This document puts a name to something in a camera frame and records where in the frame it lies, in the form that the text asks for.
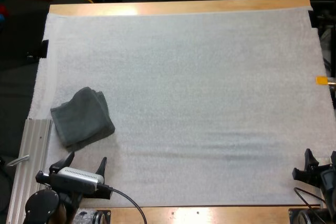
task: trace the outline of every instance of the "black cable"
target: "black cable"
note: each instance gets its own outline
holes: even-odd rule
[[[309,207],[309,209],[312,211],[312,213],[320,220],[320,221],[322,221],[322,223],[324,223],[324,224],[327,224],[316,212],[315,212],[315,210],[311,207],[311,205],[300,195],[300,193],[298,192],[298,191],[301,191],[301,192],[303,192],[303,193],[305,193],[305,194],[308,194],[308,195],[310,195],[310,196],[313,196],[314,198],[316,198],[316,199],[319,199],[320,201],[322,201],[323,203],[326,203],[326,201],[324,200],[324,199],[322,199],[322,198],[320,198],[319,196],[316,196],[315,194],[312,194],[312,193],[310,193],[310,192],[308,192],[308,191],[306,191],[306,190],[303,190],[303,189],[301,189],[301,188],[299,188],[299,187],[294,187],[294,192],[299,196],[299,198],[307,205],[307,207]]]
[[[135,203],[135,201],[133,199],[131,199],[129,196],[127,196],[126,194],[124,194],[123,192],[121,191],[118,191],[114,188],[112,188],[113,192],[117,193],[117,194],[120,194],[121,196],[125,197],[126,199],[128,199],[140,212],[142,218],[143,218],[143,222],[144,224],[147,224],[147,220],[146,220],[146,216],[145,214],[143,213],[143,211],[141,210],[141,208],[138,206],[137,203]]]

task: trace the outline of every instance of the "metal handle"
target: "metal handle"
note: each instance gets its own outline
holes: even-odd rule
[[[19,158],[15,159],[15,160],[9,162],[7,164],[7,166],[16,166],[16,165],[18,165],[19,163],[21,163],[22,161],[25,161],[25,160],[29,160],[29,154],[27,154],[27,155],[25,155],[23,157],[19,157]]]

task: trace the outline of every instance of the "gray towel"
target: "gray towel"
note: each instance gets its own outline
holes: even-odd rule
[[[70,151],[115,131],[103,93],[88,87],[79,90],[69,102],[52,108],[51,116],[63,145]]]

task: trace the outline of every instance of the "white foam sheet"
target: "white foam sheet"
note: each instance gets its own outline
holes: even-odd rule
[[[106,156],[106,184],[141,206],[301,204],[292,169],[306,148],[329,156],[336,136],[307,9],[49,14],[29,117],[50,118],[83,87],[102,91],[116,132],[72,166],[94,172]],[[46,168],[66,154],[53,127]]]

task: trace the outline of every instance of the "wooden board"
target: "wooden board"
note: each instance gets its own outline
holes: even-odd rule
[[[155,15],[237,10],[266,10],[310,6],[309,0],[223,0],[153,3],[106,3],[51,5],[50,13],[77,16]],[[289,223],[290,206],[235,207],[146,207],[143,211],[148,223]],[[135,208],[110,208],[113,224],[143,223]]]
[[[272,207],[144,207],[148,224],[288,224],[290,206]],[[135,208],[109,208],[112,224],[140,224],[142,217]]]
[[[266,10],[310,6],[309,0],[218,0],[189,2],[104,3],[51,5],[49,12],[60,15],[153,15],[176,13]]]

